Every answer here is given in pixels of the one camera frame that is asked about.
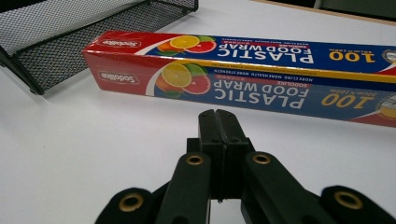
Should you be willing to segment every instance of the plastic food wrap box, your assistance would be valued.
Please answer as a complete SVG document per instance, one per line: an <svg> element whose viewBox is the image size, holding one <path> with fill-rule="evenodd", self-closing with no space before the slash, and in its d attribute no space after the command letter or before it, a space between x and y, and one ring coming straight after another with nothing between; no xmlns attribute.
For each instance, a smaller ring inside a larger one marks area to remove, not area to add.
<svg viewBox="0 0 396 224"><path fill-rule="evenodd" d="M396 47L108 31L102 90L396 127Z"/></svg>

